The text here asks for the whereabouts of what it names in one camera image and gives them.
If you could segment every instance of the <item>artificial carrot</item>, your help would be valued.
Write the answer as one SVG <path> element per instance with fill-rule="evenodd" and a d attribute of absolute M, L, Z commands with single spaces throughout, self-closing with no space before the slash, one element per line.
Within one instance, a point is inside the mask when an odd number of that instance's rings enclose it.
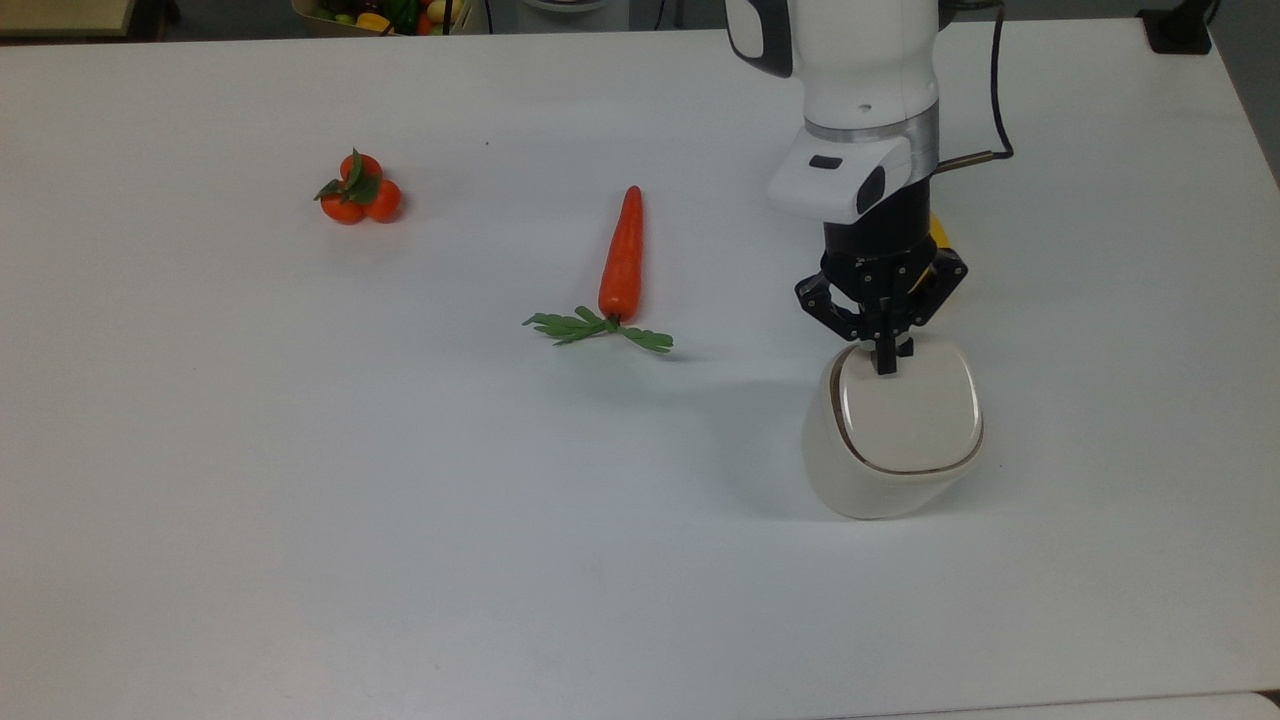
<path fill-rule="evenodd" d="M 609 258 L 600 277 L 598 305 L 605 318 L 626 323 L 640 309 L 640 268 L 644 261 L 644 199 L 631 186 L 622 197 L 618 225 L 613 229 Z"/>
<path fill-rule="evenodd" d="M 608 332 L 618 333 L 631 342 L 666 354 L 673 341 L 669 334 L 640 328 L 625 328 L 622 323 L 635 318 L 640 309 L 640 269 L 644 260 L 644 200 L 640 188 L 631 186 L 622 199 L 618 225 L 613 229 L 609 256 L 600 277 L 600 296 L 596 304 L 603 318 L 580 305 L 576 315 L 550 315 L 538 313 L 525 320 L 526 325 L 556 338 L 556 345 L 567 345 Z"/>

